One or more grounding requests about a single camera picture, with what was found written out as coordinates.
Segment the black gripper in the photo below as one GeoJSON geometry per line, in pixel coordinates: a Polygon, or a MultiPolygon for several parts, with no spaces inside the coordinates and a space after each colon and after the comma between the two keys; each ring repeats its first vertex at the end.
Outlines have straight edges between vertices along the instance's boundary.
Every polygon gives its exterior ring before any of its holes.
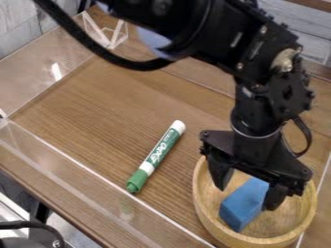
{"type": "Polygon", "coordinates": [[[269,186],[262,210],[274,211],[286,195],[300,196],[310,180],[310,169],[289,153],[280,136],[246,139],[234,131],[204,130],[200,153],[208,162],[214,186],[224,191],[234,170],[264,180],[269,186]]]}

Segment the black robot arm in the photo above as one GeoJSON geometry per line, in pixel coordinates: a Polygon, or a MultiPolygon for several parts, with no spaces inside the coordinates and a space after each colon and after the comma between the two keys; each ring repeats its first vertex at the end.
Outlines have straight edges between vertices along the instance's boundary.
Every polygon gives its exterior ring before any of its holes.
{"type": "Polygon", "coordinates": [[[302,67],[301,45],[256,0],[97,0],[104,11],[162,39],[162,62],[193,57],[233,77],[229,130],[200,134],[201,153],[214,186],[228,186],[242,171],[268,183],[262,208],[276,210],[301,195],[310,169],[282,137],[286,122],[300,124],[313,93],[302,67]]]}

